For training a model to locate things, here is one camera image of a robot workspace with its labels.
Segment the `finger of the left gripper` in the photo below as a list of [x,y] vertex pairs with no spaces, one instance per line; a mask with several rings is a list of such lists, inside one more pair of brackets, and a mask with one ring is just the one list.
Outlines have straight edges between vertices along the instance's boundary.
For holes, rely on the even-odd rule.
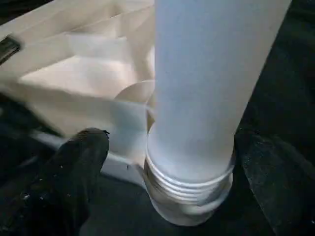
[[11,35],[0,41],[0,64],[5,63],[10,57],[20,51],[20,41]]

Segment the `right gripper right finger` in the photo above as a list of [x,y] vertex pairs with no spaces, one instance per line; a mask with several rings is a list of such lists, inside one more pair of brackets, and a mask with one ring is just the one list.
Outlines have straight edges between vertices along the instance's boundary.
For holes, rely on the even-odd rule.
[[315,234],[315,168],[289,143],[249,129],[235,135],[250,189],[277,236]]

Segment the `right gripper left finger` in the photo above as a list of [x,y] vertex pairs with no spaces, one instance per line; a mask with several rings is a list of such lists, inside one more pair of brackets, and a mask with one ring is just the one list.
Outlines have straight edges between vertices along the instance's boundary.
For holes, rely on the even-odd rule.
[[109,151],[109,133],[87,128],[65,142],[25,191],[26,236],[76,236]]

